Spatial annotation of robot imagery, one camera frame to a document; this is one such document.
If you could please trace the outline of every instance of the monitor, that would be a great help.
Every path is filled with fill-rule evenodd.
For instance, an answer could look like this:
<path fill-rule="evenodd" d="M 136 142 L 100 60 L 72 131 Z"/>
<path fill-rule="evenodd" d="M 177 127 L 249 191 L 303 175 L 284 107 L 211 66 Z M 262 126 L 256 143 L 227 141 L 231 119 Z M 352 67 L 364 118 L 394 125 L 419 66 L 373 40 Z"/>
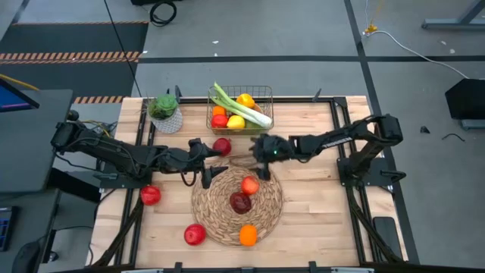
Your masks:
<path fill-rule="evenodd" d="M 0 112 L 26 110 L 38 107 L 39 103 L 33 101 L 21 91 L 0 79 Z"/>

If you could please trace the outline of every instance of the metal basket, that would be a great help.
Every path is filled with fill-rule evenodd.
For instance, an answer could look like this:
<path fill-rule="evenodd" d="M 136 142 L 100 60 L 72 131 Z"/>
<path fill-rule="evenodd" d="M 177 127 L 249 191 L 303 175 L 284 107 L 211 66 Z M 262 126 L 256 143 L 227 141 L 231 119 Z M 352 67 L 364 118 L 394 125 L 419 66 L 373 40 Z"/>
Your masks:
<path fill-rule="evenodd" d="M 228 135 L 228 134 L 260 134 L 266 133 L 274 126 L 273 119 L 273 90 L 269 86 L 221 86 L 224 92 L 231 98 L 236 100 L 241 94 L 248 93 L 255 100 L 256 104 L 261 109 L 261 113 L 267 115 L 271 119 L 270 128 L 242 128 L 242 129 L 231 129 L 231 128 L 212 128 L 212 109 L 216 104 L 212 102 L 211 96 L 216 96 L 214 87 L 211 87 L 208 92 L 207 98 L 207 128 L 212 130 L 214 134 L 217 135 Z"/>

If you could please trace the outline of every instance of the warning tape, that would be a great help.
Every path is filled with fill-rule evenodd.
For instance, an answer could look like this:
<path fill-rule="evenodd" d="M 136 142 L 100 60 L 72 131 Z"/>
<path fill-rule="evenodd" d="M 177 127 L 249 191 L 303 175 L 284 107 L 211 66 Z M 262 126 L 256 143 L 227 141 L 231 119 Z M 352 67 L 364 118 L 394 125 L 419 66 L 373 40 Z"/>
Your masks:
<path fill-rule="evenodd" d="M 129 96 L 81 96 L 76 97 L 74 103 L 122 103 L 123 99 Z"/>
<path fill-rule="evenodd" d="M 115 24 L 148 24 L 148 21 L 120 21 L 120 22 L 114 22 Z M 59 25 L 93 25 L 93 24 L 111 24 L 111 22 L 46 22 L 46 23 L 40 23 L 40 22 L 23 22 L 23 23 L 15 23 L 12 24 L 12 26 L 21 26 L 21 25 L 53 25 L 53 24 L 59 24 Z"/>
<path fill-rule="evenodd" d="M 67 64 L 91 62 L 138 62 L 139 52 L 38 52 L 0 53 L 0 64 Z"/>

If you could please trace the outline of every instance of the round woven mat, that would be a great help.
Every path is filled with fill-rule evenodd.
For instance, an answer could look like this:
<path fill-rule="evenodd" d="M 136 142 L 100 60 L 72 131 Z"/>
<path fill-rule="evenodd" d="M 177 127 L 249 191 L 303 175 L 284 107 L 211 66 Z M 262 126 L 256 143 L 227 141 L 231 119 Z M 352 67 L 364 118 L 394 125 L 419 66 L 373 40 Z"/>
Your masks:
<path fill-rule="evenodd" d="M 271 180 L 259 181 L 259 190 L 251 195 L 252 208 L 239 215 L 229 204 L 230 195 L 241 191 L 241 181 L 254 171 L 240 167 L 240 156 L 230 156 L 212 164 L 229 168 L 212 180 L 208 190 L 199 181 L 193 187 L 192 213 L 195 220 L 202 224 L 210 238 L 226 246 L 240 246 L 239 231 L 245 224 L 252 224 L 258 230 L 258 242 L 269 235 L 276 227 L 283 211 L 283 191 L 280 182 L 271 172 Z"/>

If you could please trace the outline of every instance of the green plant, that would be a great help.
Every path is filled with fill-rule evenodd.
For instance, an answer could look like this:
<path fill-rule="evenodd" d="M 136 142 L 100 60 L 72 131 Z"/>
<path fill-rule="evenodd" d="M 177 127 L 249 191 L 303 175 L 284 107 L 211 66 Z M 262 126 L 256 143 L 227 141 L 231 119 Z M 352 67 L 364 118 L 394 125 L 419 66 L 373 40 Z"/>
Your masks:
<path fill-rule="evenodd" d="M 161 95 L 157 99 L 152 99 L 149 103 L 150 117 L 164 120 L 171 117 L 177 109 L 177 100 L 174 95 Z"/>

